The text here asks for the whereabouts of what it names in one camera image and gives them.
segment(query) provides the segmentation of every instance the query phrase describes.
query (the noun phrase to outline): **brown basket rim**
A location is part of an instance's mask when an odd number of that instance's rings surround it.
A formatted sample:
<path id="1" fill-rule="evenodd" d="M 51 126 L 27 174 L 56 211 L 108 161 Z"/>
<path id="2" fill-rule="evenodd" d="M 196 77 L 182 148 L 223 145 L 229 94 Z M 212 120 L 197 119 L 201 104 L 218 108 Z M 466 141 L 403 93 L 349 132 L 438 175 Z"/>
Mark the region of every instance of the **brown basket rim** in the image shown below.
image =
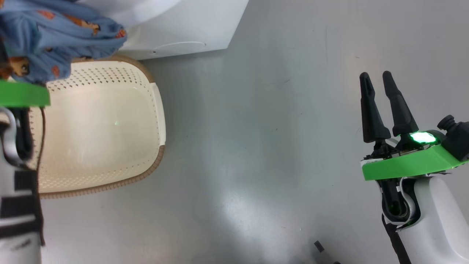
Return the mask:
<path id="1" fill-rule="evenodd" d="M 99 59 L 99 60 L 82 60 L 82 59 L 77 59 L 74 60 L 74 63 L 77 62 L 92 62 L 92 61 L 118 61 L 118 62 L 127 62 L 135 67 L 137 67 L 139 70 L 141 70 L 144 75 L 147 77 L 148 81 L 150 83 L 153 83 L 153 77 L 149 73 L 149 71 L 141 64 L 140 62 L 133 60 L 131 58 L 128 58 L 126 56 L 122 55 L 114 55 L 110 58 L 106 59 Z M 83 188 L 83 189 L 77 189 L 77 190 L 71 190 L 71 191 L 65 191 L 65 192 L 51 192 L 51 193 L 39 193 L 39 197 L 41 199 L 56 199 L 56 198 L 66 198 L 66 197 L 74 197 L 74 196 L 80 196 L 80 195 L 85 195 L 85 194 L 94 194 L 94 193 L 99 193 L 103 192 L 106 190 L 111 190 L 111 189 L 116 189 L 125 185 L 129 185 L 131 183 L 138 182 L 146 177 L 148 177 L 150 174 L 152 174 L 156 168 L 158 167 L 159 163 L 161 162 L 161 159 L 163 158 L 163 154 L 165 152 L 165 145 L 161 145 L 158 150 L 158 156 L 156 157 L 155 161 L 153 164 L 143 173 L 130 177 L 128 179 L 123 179 L 120 181 L 116 181 L 113 183 L 108 183 L 100 186 L 95 186 L 95 187 L 89 187 L 89 188 Z"/>

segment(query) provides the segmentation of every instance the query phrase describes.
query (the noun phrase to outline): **beige basket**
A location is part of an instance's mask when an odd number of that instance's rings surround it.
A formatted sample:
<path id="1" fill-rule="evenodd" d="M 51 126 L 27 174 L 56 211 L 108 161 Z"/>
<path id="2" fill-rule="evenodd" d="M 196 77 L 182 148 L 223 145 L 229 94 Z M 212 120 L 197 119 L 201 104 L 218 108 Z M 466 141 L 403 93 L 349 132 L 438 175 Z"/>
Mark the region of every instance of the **beige basket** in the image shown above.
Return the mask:
<path id="1" fill-rule="evenodd" d="M 124 186 L 150 175 L 166 141 L 158 87 L 137 61 L 72 64 L 70 78 L 47 83 L 51 106 L 41 165 L 41 198 L 71 197 Z M 30 112 L 37 165 L 42 137 L 39 109 Z"/>

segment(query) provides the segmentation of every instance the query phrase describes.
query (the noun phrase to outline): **floor scratch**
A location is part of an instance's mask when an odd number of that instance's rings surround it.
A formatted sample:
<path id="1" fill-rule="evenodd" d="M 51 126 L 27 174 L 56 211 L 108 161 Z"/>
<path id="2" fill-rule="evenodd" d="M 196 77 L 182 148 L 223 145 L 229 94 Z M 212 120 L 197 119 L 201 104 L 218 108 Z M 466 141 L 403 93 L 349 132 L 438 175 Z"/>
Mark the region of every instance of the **floor scratch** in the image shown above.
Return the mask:
<path id="1" fill-rule="evenodd" d="M 327 27 L 329 25 L 326 25 L 325 26 L 325 30 L 324 30 L 324 43 L 325 43 L 325 64 L 328 65 L 329 63 L 329 58 L 327 57 Z"/>

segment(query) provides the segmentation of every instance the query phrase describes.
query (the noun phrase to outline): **blue cloth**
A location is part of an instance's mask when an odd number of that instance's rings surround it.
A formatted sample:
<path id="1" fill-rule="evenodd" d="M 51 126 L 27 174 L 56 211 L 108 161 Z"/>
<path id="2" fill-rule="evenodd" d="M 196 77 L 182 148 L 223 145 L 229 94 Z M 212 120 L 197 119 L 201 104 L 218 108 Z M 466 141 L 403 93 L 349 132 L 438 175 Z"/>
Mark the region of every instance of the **blue cloth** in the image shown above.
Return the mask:
<path id="1" fill-rule="evenodd" d="M 124 28 L 68 1 L 0 0 L 0 37 L 17 81 L 67 78 L 74 58 L 104 58 L 127 40 Z"/>

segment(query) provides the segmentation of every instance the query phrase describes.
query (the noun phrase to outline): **gray surface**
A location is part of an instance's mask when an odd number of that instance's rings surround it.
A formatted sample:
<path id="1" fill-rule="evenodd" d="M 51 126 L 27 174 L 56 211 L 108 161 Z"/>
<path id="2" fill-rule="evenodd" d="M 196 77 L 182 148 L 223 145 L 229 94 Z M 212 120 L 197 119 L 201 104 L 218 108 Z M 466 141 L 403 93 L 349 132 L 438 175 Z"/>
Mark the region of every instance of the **gray surface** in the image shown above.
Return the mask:
<path id="1" fill-rule="evenodd" d="M 364 182 L 358 76 L 392 127 L 390 70 L 421 129 L 469 120 L 469 2 L 251 0 L 227 50 L 146 61 L 167 148 L 149 178 L 44 201 L 44 263 L 397 263 Z M 464 201 L 468 168 L 447 175 Z"/>

